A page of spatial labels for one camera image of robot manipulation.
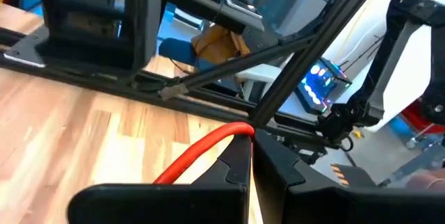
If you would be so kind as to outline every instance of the black metal frame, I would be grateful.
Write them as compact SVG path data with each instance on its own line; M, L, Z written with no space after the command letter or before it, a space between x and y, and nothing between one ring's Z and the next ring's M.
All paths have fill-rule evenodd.
M333 0L314 21L298 34L282 38L278 45L180 79L169 79L139 71L132 76L132 79L116 81L115 78L110 79L106 75L85 74L64 70L57 65L45 65L33 47L45 40L45 35L48 34L46 29L39 29L20 40L7 53L9 57L15 59L31 56L34 61L41 62L44 68L10 59L0 59L0 66L223 122L248 122L272 134L286 137L286 141L297 146L304 146L305 149L319 154L325 152L324 147L339 148L340 142L322 137L319 134L317 122L310 122L277 111L311 65L320 58L364 2L365 0ZM258 105L203 88L204 85L218 79L292 52L295 53L293 58ZM230 110L196 102L196 99L226 106Z

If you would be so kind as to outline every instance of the wooden floor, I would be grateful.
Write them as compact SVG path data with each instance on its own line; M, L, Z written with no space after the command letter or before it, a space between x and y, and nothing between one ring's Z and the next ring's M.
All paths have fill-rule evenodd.
M42 20L0 4L0 26L30 33ZM148 70L181 73L156 57ZM0 223L66 223L81 189L105 182L150 183L221 122L0 69ZM190 183L226 139L178 180ZM261 223L254 186L250 221Z

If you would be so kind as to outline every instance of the red cable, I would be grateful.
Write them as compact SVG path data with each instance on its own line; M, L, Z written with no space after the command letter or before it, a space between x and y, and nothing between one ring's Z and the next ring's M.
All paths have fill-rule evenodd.
M178 159L173 161L173 163L154 180L153 184L172 184L201 154L204 154L222 139L233 134L254 136L254 133L254 128L245 122L228 123L213 130L195 144L191 145Z

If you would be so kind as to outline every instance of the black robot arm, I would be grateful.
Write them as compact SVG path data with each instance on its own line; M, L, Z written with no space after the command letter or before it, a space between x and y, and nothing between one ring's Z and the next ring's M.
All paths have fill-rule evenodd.
M330 114L318 119L324 137L341 141L353 126L373 126L383 118L383 92L407 41L423 25L431 27L431 79L422 96L422 112L429 121L445 124L445 7L433 0L391 0L387 31L362 87L346 104L332 105Z

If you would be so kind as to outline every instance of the red object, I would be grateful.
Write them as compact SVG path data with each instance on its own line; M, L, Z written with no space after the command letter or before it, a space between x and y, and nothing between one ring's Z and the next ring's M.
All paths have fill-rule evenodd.
M213 130L195 144L191 145L178 159L173 161L173 163L154 180L153 184L172 184L201 154L204 154L222 139L234 134L254 136L255 130L245 122L228 123Z
M404 109L402 111L402 115L405 118L405 121L416 131L422 131L431 124L431 122L427 121L421 115L420 101L418 99L412 102L406 109ZM423 134L443 133L445 133L445 126L434 125Z

